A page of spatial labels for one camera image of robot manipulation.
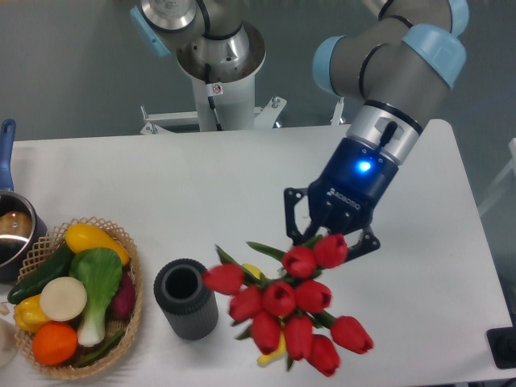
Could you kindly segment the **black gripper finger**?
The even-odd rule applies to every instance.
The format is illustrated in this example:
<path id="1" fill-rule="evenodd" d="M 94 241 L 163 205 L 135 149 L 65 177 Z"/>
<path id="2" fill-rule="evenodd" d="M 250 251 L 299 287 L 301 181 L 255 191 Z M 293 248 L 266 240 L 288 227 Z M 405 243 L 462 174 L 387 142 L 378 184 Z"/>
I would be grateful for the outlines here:
<path id="1" fill-rule="evenodd" d="M 346 260 L 355 260 L 378 250 L 380 247 L 381 242 L 374 234 L 372 227 L 367 226 L 360 230 L 357 242 L 353 245 L 348 245 Z"/>
<path id="2" fill-rule="evenodd" d="M 308 197 L 307 188 L 286 188 L 283 192 L 284 210 L 285 210 L 285 233 L 291 238 L 293 246 L 302 245 L 315 237 L 317 231 L 321 227 L 319 220 L 311 219 L 308 227 L 304 232 L 298 228 L 296 221 L 296 205 L 303 199 Z"/>

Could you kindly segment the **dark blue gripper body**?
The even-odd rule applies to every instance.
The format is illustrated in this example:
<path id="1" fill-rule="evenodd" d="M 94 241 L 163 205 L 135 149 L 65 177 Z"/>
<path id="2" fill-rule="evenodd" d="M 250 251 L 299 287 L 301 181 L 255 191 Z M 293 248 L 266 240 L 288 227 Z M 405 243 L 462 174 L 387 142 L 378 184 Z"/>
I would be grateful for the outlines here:
<path id="1" fill-rule="evenodd" d="M 373 149 L 344 138 L 307 190 L 314 229 L 349 234 L 370 225 L 372 213 L 398 166 Z"/>

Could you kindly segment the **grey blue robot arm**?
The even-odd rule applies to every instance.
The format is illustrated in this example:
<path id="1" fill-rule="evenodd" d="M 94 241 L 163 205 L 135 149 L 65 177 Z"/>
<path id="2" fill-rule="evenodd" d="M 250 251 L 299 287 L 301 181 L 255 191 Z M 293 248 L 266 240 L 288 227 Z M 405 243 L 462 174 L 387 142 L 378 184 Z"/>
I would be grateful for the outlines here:
<path id="1" fill-rule="evenodd" d="M 355 37 L 317 48 L 314 81 L 338 97 L 363 100 L 320 177 L 284 192 L 285 226 L 294 245 L 318 230 L 360 232 L 349 258 L 379 248 L 373 211 L 399 167 L 453 88 L 466 61 L 460 34 L 465 1 L 380 1 L 378 22 Z M 202 131 L 256 128 L 255 75 L 264 63 L 261 34 L 240 1 L 139 1 L 131 21 L 158 56 L 174 53 L 190 77 Z"/>

